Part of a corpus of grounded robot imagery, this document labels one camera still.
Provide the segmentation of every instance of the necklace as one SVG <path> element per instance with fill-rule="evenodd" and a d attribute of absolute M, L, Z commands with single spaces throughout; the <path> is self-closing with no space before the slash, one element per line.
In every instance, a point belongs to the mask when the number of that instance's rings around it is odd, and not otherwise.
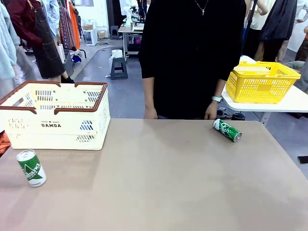
<path fill-rule="evenodd" d="M 197 5 L 199 6 L 199 8 L 200 8 L 201 11 L 202 11 L 202 15 L 204 15 L 204 10 L 206 9 L 206 6 L 207 6 L 208 1 L 209 1 L 209 0 L 207 0 L 207 2 L 206 2 L 206 4 L 205 4 L 205 7 L 204 7 L 203 9 L 200 7 L 199 3 L 197 3 Z"/>

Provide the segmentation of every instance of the phone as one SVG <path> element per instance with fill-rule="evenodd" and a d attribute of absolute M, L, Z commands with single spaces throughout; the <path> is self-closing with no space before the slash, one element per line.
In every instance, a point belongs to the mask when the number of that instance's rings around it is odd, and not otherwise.
<path fill-rule="evenodd" d="M 297 159 L 301 164 L 308 164 L 308 156 L 299 156 Z"/>

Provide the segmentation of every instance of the red shirt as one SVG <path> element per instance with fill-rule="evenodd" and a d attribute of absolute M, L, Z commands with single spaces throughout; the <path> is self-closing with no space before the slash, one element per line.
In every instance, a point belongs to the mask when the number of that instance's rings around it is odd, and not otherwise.
<path fill-rule="evenodd" d="M 34 8 L 40 8 L 38 1 L 30 0 L 30 2 Z M 43 41 L 34 34 L 35 15 L 27 0 L 10 0 L 7 10 L 17 35 L 30 46 L 41 47 Z"/>

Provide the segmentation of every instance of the green can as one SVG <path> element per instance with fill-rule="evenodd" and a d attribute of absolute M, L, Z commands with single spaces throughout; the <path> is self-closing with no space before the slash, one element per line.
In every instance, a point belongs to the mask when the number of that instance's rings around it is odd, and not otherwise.
<path fill-rule="evenodd" d="M 233 142 L 237 142 L 242 136 L 242 133 L 240 131 L 238 131 L 234 127 L 231 127 L 229 124 L 227 124 L 221 119 L 215 120 L 213 123 L 213 127 Z"/>
<path fill-rule="evenodd" d="M 28 179 L 30 186 L 38 187 L 45 183 L 46 174 L 34 150 L 29 149 L 17 155 L 19 162 L 25 176 Z"/>

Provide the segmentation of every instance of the white plastic basket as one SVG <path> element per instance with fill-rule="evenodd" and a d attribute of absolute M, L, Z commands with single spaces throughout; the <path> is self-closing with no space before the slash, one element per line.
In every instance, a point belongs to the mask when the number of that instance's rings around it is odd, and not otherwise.
<path fill-rule="evenodd" d="M 14 149 L 100 150 L 107 84 L 27 81 L 0 100 L 0 121 Z"/>

